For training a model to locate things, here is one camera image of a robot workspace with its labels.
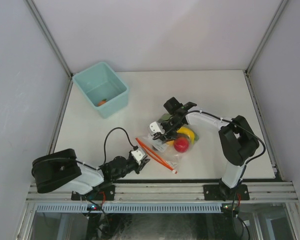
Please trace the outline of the clear zip top bag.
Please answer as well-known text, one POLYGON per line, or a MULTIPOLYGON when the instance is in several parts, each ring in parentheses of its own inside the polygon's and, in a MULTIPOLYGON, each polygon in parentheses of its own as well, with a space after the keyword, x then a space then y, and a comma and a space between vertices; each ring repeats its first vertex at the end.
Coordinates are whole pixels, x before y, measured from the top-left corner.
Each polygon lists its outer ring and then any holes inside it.
POLYGON ((174 145, 169 146, 161 140, 153 140, 153 137, 150 134, 136 137, 135 140, 149 157, 151 157, 157 163, 168 168, 172 173, 177 174, 179 162, 192 150, 193 146, 200 139, 197 133, 195 131, 193 132, 195 133, 194 144, 191 143, 190 139, 186 135, 178 133, 177 138, 186 137, 189 141, 189 148, 184 153, 177 152, 174 148, 174 145))

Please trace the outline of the small orange fake carrot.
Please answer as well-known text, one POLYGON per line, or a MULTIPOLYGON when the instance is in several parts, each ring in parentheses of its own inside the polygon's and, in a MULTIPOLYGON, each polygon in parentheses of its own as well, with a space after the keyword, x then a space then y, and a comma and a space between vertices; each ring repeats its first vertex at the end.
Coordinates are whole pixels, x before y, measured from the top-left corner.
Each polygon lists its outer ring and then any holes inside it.
POLYGON ((101 106, 101 105, 105 104, 106 102, 107 102, 107 100, 106 100, 106 99, 103 99, 102 101, 100 101, 100 102, 97 104, 97 106, 101 106))

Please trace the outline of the teal plastic bin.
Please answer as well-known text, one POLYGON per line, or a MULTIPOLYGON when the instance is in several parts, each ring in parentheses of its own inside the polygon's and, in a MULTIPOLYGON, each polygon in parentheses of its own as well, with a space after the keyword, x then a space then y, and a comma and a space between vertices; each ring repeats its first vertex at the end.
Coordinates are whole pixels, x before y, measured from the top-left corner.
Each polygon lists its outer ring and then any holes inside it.
POLYGON ((90 105, 104 119, 128 105, 129 86, 104 61, 76 73, 72 77, 72 81, 90 105), (97 106, 104 99, 106 99, 106 103, 97 106))

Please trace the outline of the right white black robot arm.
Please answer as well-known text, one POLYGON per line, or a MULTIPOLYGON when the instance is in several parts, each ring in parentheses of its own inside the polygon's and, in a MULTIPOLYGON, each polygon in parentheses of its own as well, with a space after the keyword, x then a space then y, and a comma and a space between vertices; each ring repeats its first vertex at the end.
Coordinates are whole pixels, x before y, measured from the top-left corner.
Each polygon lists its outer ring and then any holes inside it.
POLYGON ((212 126, 218 130, 223 155, 227 160, 225 172, 218 183, 217 195, 223 201, 230 200, 238 193, 248 163, 262 156, 266 150, 263 141, 251 129, 245 117, 224 118, 203 111, 194 102, 180 103, 175 97, 163 107, 169 117, 149 124, 149 133, 154 141, 163 143, 177 139, 177 131, 184 125, 212 126), (255 156, 262 145, 262 153, 255 156))

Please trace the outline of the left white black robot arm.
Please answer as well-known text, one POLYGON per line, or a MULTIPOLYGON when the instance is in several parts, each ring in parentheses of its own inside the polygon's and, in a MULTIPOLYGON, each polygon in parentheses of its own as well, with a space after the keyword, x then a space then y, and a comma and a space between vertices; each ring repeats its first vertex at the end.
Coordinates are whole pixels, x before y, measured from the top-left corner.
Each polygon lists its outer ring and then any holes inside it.
POLYGON ((101 189, 131 172, 139 174, 149 161, 147 154, 137 148, 130 151, 127 158, 116 156, 95 168, 79 161, 75 150, 68 148, 34 160, 31 174, 40 194, 55 190, 74 191, 88 200, 94 200, 101 189))

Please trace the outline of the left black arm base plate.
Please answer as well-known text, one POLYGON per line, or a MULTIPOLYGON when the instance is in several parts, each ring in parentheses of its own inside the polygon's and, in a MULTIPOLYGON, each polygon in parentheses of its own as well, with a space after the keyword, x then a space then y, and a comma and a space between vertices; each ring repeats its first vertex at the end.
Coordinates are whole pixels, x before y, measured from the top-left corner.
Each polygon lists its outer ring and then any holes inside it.
POLYGON ((113 201, 115 197, 116 186, 114 184, 101 184, 93 187, 84 196, 92 201, 113 201))

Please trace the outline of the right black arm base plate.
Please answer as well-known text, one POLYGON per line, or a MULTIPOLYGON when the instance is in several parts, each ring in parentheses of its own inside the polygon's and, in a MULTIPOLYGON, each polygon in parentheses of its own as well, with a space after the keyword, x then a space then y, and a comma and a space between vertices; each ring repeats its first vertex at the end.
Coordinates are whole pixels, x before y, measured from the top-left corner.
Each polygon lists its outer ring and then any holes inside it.
POLYGON ((204 184, 203 194, 205 201, 230 201, 238 200, 239 197, 243 201, 250 200, 248 186, 246 184, 239 184, 234 188, 228 188, 221 184, 204 184))

